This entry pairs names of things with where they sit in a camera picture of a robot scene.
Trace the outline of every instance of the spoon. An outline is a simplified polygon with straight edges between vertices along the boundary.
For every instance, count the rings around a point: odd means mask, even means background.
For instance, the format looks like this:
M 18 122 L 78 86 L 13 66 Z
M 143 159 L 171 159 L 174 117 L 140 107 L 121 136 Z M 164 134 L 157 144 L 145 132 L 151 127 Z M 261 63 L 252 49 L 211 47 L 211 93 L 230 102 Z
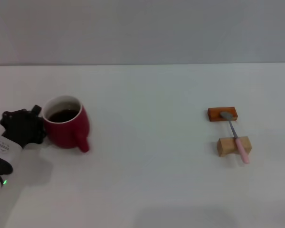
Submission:
M 236 131 L 234 130 L 233 126 L 232 126 L 232 123 L 231 123 L 232 114 L 229 113 L 229 112 L 221 112 L 220 115 L 221 115 L 221 117 L 223 117 L 223 118 L 225 118 L 225 119 L 227 119 L 229 121 L 229 124 L 230 124 L 231 130 L 232 130 L 233 136 L 236 139 L 236 145 L 237 145 L 237 149 L 238 149 L 239 155 L 241 156 L 243 163 L 249 164 L 248 154 L 246 153 L 246 151 L 245 151 L 245 149 L 244 149 L 244 147 L 242 145 L 242 142 L 238 138 L 238 135 L 237 135 Z

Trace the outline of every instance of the coffee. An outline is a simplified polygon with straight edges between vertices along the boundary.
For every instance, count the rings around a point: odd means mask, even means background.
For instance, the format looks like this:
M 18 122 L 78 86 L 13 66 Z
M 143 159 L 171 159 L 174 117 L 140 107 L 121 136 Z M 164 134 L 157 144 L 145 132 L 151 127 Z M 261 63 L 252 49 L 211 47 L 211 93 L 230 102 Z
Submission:
M 76 110 L 66 109 L 52 114 L 48 120 L 55 123 L 63 123 L 73 119 L 75 116 L 77 116 L 78 113 L 79 112 Z

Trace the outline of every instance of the white table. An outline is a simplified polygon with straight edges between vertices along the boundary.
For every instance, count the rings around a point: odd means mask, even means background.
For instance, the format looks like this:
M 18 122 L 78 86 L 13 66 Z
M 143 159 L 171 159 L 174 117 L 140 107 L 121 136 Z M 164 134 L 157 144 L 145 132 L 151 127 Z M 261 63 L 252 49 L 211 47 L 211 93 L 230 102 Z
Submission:
M 85 105 L 93 151 L 28 145 L 0 228 L 285 228 L 285 64 L 0 67 L 0 117 L 61 94 Z M 220 106 L 250 165 L 217 156 Z

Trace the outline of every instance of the mug handle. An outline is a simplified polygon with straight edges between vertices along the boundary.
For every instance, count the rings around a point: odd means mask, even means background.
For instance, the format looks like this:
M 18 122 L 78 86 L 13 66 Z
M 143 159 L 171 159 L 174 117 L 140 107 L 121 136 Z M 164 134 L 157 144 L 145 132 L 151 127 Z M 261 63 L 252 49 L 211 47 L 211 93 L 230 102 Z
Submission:
M 89 143 L 87 141 L 87 137 L 83 136 L 81 133 L 75 132 L 74 134 L 75 140 L 77 142 L 77 146 L 81 150 L 81 152 L 86 153 L 90 150 Z

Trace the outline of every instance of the orange wooden block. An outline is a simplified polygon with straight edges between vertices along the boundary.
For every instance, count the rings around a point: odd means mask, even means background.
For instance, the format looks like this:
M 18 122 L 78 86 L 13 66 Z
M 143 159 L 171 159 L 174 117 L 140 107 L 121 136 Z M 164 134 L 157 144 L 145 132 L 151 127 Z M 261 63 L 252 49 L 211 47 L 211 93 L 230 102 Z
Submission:
M 221 108 L 209 108 L 208 117 L 211 122 L 215 121 L 227 121 L 225 118 L 220 116 L 221 112 L 229 112 L 232 114 L 232 120 L 237 120 L 238 114 L 235 107 L 221 107 Z
M 247 154 L 250 153 L 252 146 L 250 143 L 250 140 L 247 136 L 245 137 L 239 137 L 240 141 L 242 142 L 242 145 L 246 151 Z M 220 138 L 217 143 L 217 150 L 220 157 L 224 157 L 227 154 L 230 153 L 236 153 L 238 154 L 238 148 L 236 145 L 235 138 Z

